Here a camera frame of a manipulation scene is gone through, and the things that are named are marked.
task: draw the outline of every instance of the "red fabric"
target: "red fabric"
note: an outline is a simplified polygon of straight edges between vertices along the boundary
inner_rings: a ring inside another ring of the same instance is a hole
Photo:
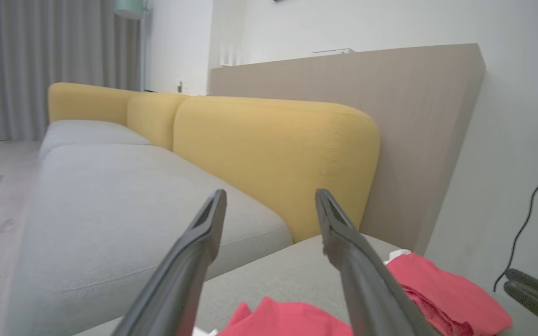
[[[395,258],[387,268],[445,336],[492,336],[512,327],[512,317],[487,292],[416,253]]]
[[[241,303],[221,336],[352,336],[352,328],[324,310],[268,296],[254,312]]]

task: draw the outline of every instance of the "lamp shade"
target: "lamp shade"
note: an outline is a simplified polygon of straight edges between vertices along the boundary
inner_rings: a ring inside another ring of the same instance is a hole
[[[115,0],[115,13],[128,19],[142,19],[145,7],[142,0]]]

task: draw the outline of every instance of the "curtain fold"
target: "curtain fold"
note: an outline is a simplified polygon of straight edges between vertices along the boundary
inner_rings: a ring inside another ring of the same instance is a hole
[[[0,140],[40,140],[55,82],[139,88],[139,22],[113,0],[0,0]]]

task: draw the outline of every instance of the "gray seat cushion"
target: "gray seat cushion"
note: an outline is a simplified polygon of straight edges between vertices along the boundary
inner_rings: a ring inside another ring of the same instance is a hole
[[[78,143],[151,145],[149,140],[120,124],[95,120],[60,120],[47,128],[39,158],[42,161],[56,147]]]
[[[382,260],[398,249],[377,238],[365,238]],[[241,302],[254,310],[265,296],[277,302],[306,302],[350,323],[340,273],[323,255],[323,240],[316,236],[205,282],[196,326],[223,330]],[[109,336],[120,320],[79,336]]]
[[[14,274],[9,334],[73,335],[124,315],[215,189],[228,208],[208,277],[292,244],[273,211],[160,147],[51,151]]]

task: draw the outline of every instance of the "black cable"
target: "black cable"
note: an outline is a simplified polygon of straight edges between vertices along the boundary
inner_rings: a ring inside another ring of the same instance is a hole
[[[516,235],[516,238],[514,238],[514,244],[512,244],[512,252],[510,253],[510,260],[508,261],[508,266],[506,266],[506,269],[502,272],[502,274],[495,281],[495,284],[493,285],[493,292],[495,292],[495,290],[497,289],[497,283],[500,280],[502,280],[502,277],[504,276],[504,274],[506,274],[506,272],[508,270],[510,270],[510,266],[512,265],[512,260],[514,259],[514,251],[516,249],[516,242],[518,241],[518,238],[520,237],[520,234],[524,231],[524,228],[527,227],[527,224],[530,221],[530,217],[532,215],[532,205],[534,204],[534,197],[537,195],[537,192],[538,192],[538,186],[532,192],[531,202],[530,202],[530,206],[529,206],[529,214],[527,215],[527,220],[524,222],[523,227],[520,228],[520,231]]]

